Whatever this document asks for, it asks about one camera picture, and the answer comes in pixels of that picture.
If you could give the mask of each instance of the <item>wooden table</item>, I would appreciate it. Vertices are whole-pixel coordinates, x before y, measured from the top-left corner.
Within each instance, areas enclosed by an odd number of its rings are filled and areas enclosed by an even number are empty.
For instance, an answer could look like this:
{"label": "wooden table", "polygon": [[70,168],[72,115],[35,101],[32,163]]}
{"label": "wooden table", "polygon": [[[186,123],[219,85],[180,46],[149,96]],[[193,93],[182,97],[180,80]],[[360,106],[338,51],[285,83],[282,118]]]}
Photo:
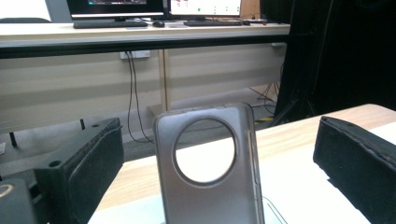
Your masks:
{"label": "wooden table", "polygon": [[[350,121],[367,130],[396,122],[396,112],[378,105],[357,106],[327,114],[327,116]],[[279,190],[285,190],[285,195],[288,195],[286,191],[290,191],[290,189],[296,189],[299,186],[304,188],[304,184],[307,182],[304,179],[309,178],[309,176],[296,176],[297,179],[291,180],[295,182],[287,184],[285,183],[289,180],[285,179],[293,178],[295,176],[294,172],[300,172],[299,169],[302,172],[312,169],[310,168],[312,165],[306,165],[312,162],[319,119],[320,117],[314,117],[257,131],[262,191],[264,195],[272,190],[274,182],[277,181],[279,181]],[[156,158],[149,157],[125,162],[101,201],[98,211],[157,194],[161,194],[161,188]]]}

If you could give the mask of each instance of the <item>black cable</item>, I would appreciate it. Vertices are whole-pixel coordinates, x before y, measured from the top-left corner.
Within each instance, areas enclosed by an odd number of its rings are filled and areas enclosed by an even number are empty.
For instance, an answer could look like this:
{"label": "black cable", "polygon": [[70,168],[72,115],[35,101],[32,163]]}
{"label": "black cable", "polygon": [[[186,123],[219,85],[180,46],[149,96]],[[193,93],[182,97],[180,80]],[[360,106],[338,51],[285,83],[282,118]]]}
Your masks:
{"label": "black cable", "polygon": [[[149,139],[146,136],[145,132],[143,131],[142,119],[140,117],[140,110],[139,110],[139,99],[137,97],[137,84],[136,84],[137,83],[137,79],[136,79],[136,70],[134,68],[134,59],[132,57],[131,51],[126,51],[125,53],[126,53],[126,56],[128,57],[129,72],[130,72],[130,75],[131,75],[131,88],[130,88],[129,108],[128,108],[128,132],[129,132],[129,135],[131,135],[132,139],[134,141],[136,141],[137,143],[148,143],[148,142],[150,142],[150,143],[154,144],[154,142],[151,139]],[[137,116],[139,117],[140,130],[142,131],[143,135],[145,136],[145,138],[148,141],[139,141],[139,140],[135,139],[132,136],[132,133],[131,133],[131,127],[130,127],[130,121],[129,120],[130,120],[130,116],[131,116],[133,86],[134,86],[134,97],[136,99]]]}

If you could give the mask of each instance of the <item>monitor screen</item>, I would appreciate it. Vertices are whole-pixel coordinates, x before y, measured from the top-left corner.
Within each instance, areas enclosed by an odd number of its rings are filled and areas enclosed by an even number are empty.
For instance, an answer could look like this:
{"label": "monitor screen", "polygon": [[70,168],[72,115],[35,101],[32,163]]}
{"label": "monitor screen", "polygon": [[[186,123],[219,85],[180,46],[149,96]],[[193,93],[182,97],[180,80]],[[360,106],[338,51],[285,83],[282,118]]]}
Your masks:
{"label": "monitor screen", "polygon": [[72,20],[157,17],[163,0],[67,0]]}
{"label": "monitor screen", "polygon": [[239,17],[242,0],[170,0],[173,16]]}

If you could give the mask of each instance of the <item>table top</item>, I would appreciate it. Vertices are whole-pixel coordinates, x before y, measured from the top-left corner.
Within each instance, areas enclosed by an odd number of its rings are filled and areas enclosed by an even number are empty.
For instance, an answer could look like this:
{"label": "table top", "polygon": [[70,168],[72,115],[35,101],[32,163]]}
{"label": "table top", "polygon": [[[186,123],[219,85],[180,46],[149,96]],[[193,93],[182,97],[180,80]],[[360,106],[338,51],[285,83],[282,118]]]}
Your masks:
{"label": "table top", "polygon": [[0,59],[141,49],[285,42],[287,24],[74,29],[73,23],[0,24]]}
{"label": "table top", "polygon": [[[379,105],[357,106],[326,116],[350,121],[367,130],[396,122],[396,112]],[[353,211],[353,206],[348,202],[345,207],[338,205],[337,207],[331,203],[335,199],[326,198],[322,191],[312,191],[314,187],[312,185],[320,185],[322,190],[337,191],[329,193],[329,195],[335,195],[332,197],[343,198],[338,190],[330,189],[331,184],[327,183],[325,174],[318,171],[319,168],[312,162],[319,119],[320,116],[256,132],[262,193],[264,196],[270,197],[275,206],[278,206],[281,214],[283,211],[288,213],[288,216],[285,217],[286,220],[310,217],[313,221],[326,213],[330,213],[328,216],[337,217],[335,211],[348,213],[348,215],[353,213],[350,215],[352,220],[366,221],[358,210]],[[320,178],[324,176],[324,180],[317,183],[315,179],[312,180],[312,176]],[[155,157],[125,162],[99,204],[98,211],[106,211],[108,208],[116,208],[119,205],[144,200],[159,194],[161,194],[161,187]],[[297,209],[301,208],[302,201],[317,203],[318,200],[330,201],[326,205],[327,210],[319,208],[318,211],[312,211],[313,215],[311,216],[309,215],[310,211],[305,211],[307,214],[304,215]]]}

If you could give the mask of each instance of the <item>desk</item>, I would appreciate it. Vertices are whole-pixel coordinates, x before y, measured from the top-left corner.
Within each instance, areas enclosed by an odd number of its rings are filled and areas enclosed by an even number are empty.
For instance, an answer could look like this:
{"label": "desk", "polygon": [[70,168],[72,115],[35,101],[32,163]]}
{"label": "desk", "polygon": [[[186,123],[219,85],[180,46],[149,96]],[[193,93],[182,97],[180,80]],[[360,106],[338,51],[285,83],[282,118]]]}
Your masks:
{"label": "desk", "polygon": [[285,41],[289,28],[0,24],[0,133],[126,111],[130,73],[119,51],[152,49],[135,60],[141,106],[166,110],[176,100],[278,82],[286,48],[269,43]]}
{"label": "desk", "polygon": [[[362,105],[327,116],[353,122],[367,130],[396,122],[395,111],[378,105]],[[319,117],[314,117],[257,131],[262,193],[289,223],[367,223],[350,203],[332,203],[334,198],[342,199],[343,196],[327,182],[325,174],[312,162],[318,122]],[[311,186],[311,174],[324,177],[319,181],[320,185]],[[330,190],[331,195],[335,196],[326,197],[316,188]],[[106,192],[92,223],[98,223],[100,219],[106,223],[103,218],[114,214],[122,217],[122,212],[118,214],[117,206],[122,208],[131,204],[139,207],[134,202],[142,204],[141,210],[161,213],[162,206],[155,199],[160,193],[155,157],[126,162]],[[311,205],[310,208],[302,206],[306,203]],[[126,217],[134,217],[132,210],[127,211]],[[361,222],[347,222],[344,219],[346,217]]]}

